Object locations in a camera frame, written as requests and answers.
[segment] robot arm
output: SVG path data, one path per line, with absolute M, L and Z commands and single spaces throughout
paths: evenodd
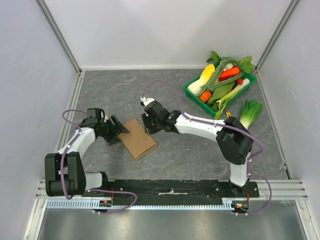
M 253 141 L 233 130 L 221 125 L 229 125 L 248 132 L 235 117 L 228 120 L 205 119 L 182 114 L 179 110 L 168 112 L 153 98 L 141 98 L 141 105 L 145 113 L 142 115 L 144 128 L 148 134 L 154 134 L 161 130 L 177 134 L 193 134 L 213 140 L 218 143 L 224 158 L 230 163 L 230 186 L 234 191 L 244 192 L 249 179 L 247 176 L 247 160 L 252 149 Z
M 70 195 L 82 195 L 85 190 L 98 188 L 103 184 L 103 174 L 101 172 L 85 173 L 81 158 L 88 147 L 98 138 L 102 137 L 109 144 L 119 142 L 120 133 L 129 131 L 112 115 L 105 116 L 105 112 L 100 108 L 88 108 L 86 118 L 79 124 L 80 136 L 69 147 L 64 157 L 64 168 L 67 172 L 60 172 L 62 155 L 71 140 L 56 153 L 49 153 L 44 159 L 45 167 L 45 190 L 48 196 L 63 196 L 63 188 L 60 174 L 64 174 L 66 190 Z M 73 139 L 79 134 L 75 131 Z

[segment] cardboard box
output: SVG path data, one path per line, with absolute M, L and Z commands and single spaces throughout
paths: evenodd
M 152 149 L 157 146 L 157 143 L 151 136 L 146 134 L 144 127 L 136 118 L 131 119 L 124 127 L 130 133 L 121 133 L 119 139 L 123 142 L 135 160 L 139 160 Z

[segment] green plastic tray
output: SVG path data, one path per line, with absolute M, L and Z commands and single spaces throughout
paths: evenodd
M 216 62 L 214 64 L 215 67 L 217 67 L 218 65 L 219 65 L 219 62 Z M 207 106 L 207 104 L 205 104 L 197 96 L 195 96 L 193 93 L 191 93 L 188 90 L 188 86 L 190 84 L 192 84 L 193 82 L 197 81 L 199 78 L 200 78 L 200 75 L 197 76 L 195 79 L 193 79 L 191 82 L 189 82 L 188 84 L 186 84 L 184 86 L 185 94 L 189 98 L 191 98 L 194 102 L 196 102 L 196 104 L 198 104 L 203 110 L 205 110 L 206 113 L 208 113 L 209 115 L 214 117 L 217 112 L 213 111 L 209 106 Z M 257 78 L 255 76 L 253 76 L 252 74 L 248 74 L 248 73 L 244 73 L 242 76 L 242 79 L 249 79 L 250 83 L 247 86 L 245 86 L 243 89 L 241 89 L 241 91 L 239 91 L 232 99 L 230 99 L 230 101 L 227 103 L 227 105 L 229 105 L 233 100 L 235 100 L 240 94 L 242 94 L 245 90 L 247 90 L 257 80 Z

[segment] red chili pepper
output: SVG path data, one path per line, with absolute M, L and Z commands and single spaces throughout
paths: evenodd
M 240 78 L 238 78 L 238 79 L 236 80 L 236 82 L 237 82 L 239 85 L 244 84 L 244 81 L 242 80 L 242 78 L 241 78 L 241 77 L 240 77 Z

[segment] white wall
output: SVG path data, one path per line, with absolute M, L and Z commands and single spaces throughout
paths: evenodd
M 257 63 L 290 0 L 46 0 L 82 68 L 194 68 L 211 50 Z
M 288 165 L 320 223 L 320 1 L 300 1 L 260 76 Z
M 76 73 L 35 1 L 2 1 L 0 23 L 0 239 L 20 240 Z

